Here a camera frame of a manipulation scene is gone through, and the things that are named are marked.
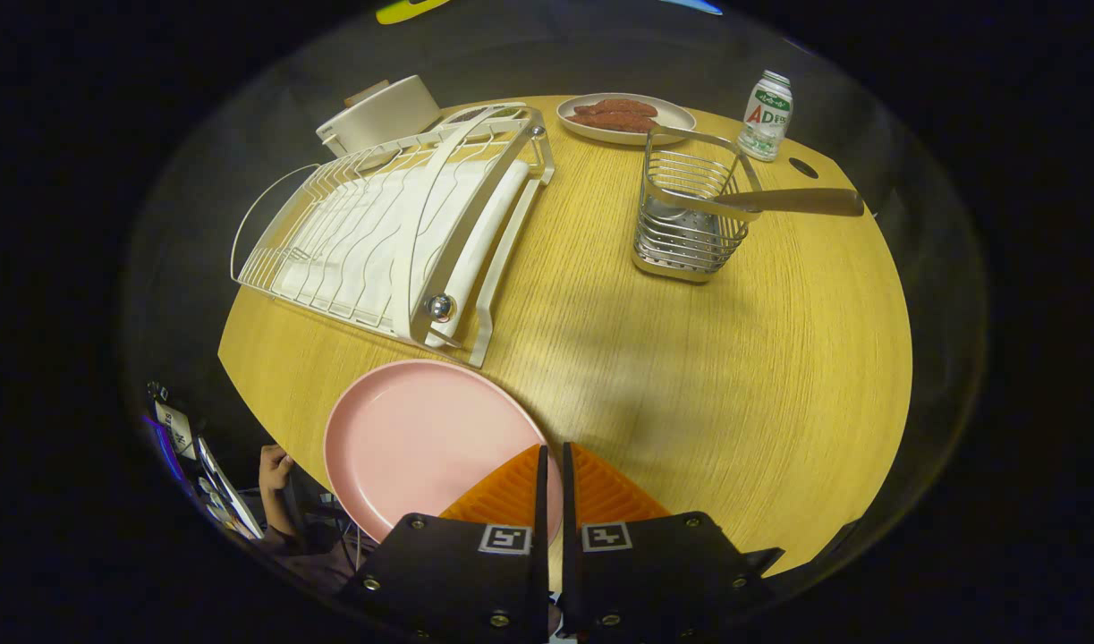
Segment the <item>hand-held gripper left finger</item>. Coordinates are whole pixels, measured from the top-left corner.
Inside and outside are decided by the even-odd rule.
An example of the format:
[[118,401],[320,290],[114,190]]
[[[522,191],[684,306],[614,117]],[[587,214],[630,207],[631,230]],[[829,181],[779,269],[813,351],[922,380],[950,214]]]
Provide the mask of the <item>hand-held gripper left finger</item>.
[[529,522],[457,522],[406,513],[338,600],[375,643],[547,643],[549,452],[531,447]]

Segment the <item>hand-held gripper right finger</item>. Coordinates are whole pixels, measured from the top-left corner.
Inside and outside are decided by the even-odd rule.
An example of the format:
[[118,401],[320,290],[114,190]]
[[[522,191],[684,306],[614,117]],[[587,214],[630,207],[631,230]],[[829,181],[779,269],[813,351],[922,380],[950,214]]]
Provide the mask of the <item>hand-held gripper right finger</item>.
[[565,444],[560,635],[735,643],[772,604],[773,547],[743,553],[702,511],[670,513],[604,458]]

